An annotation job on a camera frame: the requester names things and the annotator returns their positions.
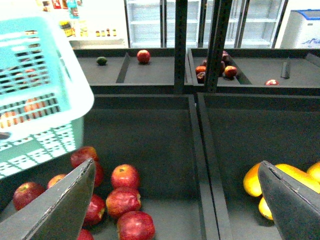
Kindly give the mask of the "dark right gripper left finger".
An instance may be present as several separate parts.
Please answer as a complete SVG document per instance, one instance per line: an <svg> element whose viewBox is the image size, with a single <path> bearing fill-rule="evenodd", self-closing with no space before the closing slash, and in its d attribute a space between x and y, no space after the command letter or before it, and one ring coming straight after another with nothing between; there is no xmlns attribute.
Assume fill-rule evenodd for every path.
<svg viewBox="0 0 320 240"><path fill-rule="evenodd" d="M96 165L88 159L0 224L2 240L76 240L94 191Z"/></svg>

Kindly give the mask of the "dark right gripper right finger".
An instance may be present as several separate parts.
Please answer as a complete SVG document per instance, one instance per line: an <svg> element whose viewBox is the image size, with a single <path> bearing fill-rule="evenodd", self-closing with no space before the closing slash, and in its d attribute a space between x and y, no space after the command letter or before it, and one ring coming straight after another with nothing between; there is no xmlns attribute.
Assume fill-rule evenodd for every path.
<svg viewBox="0 0 320 240"><path fill-rule="evenodd" d="M258 168L262 195L283 240L320 238L320 194L268 161Z"/></svg>

